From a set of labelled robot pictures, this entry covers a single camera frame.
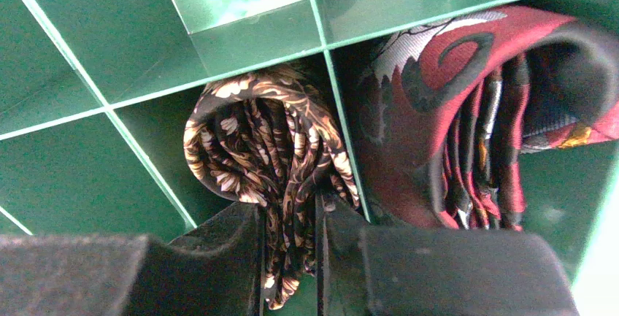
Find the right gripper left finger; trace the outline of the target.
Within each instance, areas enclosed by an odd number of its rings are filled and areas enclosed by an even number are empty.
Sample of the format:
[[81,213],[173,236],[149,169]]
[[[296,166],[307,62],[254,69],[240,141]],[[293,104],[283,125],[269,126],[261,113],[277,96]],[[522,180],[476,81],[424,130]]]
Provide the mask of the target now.
[[3,315],[259,315],[264,216],[235,203],[164,243],[1,237]]

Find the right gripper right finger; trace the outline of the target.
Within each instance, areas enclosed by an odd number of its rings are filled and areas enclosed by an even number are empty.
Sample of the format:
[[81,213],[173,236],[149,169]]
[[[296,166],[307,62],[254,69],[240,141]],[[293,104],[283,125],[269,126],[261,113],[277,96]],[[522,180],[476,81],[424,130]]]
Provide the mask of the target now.
[[334,193],[315,204],[319,315],[576,315],[539,236],[375,226]]

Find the black brown floral tie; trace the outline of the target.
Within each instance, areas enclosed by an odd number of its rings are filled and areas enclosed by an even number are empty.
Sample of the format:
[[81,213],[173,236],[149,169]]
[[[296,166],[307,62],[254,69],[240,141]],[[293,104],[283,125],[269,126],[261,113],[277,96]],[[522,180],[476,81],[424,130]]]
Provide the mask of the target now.
[[291,61],[208,83],[185,124],[183,149],[209,190],[264,209],[267,306],[282,308],[301,276],[315,273],[319,188],[361,207],[315,70]]

